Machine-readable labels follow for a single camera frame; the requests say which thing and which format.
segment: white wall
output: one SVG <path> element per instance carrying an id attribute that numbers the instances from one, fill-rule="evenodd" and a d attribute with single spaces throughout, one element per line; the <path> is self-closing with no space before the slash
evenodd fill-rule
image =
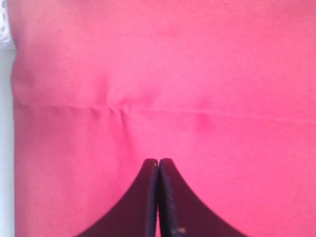
<path id="1" fill-rule="evenodd" d="M 13 51 L 0 51 L 0 237 L 14 237 L 13 118 L 10 88 Z"/>

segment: black curved edge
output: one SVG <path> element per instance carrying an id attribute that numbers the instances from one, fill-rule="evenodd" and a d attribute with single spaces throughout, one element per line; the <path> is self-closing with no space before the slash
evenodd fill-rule
<path id="1" fill-rule="evenodd" d="M 157 177 L 157 160 L 145 160 L 135 181 L 120 201 L 77 237 L 154 237 Z"/>
<path id="2" fill-rule="evenodd" d="M 162 237 L 246 237 L 199 200 L 171 159 L 160 161 L 158 210 Z"/>

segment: white lace edge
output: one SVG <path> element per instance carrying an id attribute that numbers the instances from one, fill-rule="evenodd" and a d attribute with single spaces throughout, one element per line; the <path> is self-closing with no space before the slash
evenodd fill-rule
<path id="1" fill-rule="evenodd" d="M 0 51 L 14 49 L 6 0 L 0 0 Z"/>

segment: red cloth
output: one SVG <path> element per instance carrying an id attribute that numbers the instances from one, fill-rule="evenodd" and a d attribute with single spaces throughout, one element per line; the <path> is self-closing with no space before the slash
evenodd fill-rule
<path id="1" fill-rule="evenodd" d="M 10 0 L 17 237 L 72 237 L 173 158 L 251 237 L 316 236 L 316 1 Z"/>

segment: black object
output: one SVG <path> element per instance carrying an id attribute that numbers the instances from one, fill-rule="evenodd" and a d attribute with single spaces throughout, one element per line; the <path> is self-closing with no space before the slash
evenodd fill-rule
<path id="1" fill-rule="evenodd" d="M 158 162 L 147 159 L 121 200 L 78 237 L 154 237 Z"/>
<path id="2" fill-rule="evenodd" d="M 246 237 L 198 199 L 171 159 L 160 162 L 158 208 L 162 237 Z"/>
<path id="3" fill-rule="evenodd" d="M 77 237 L 246 237 L 209 210 L 171 159 L 147 159 L 122 199 Z"/>

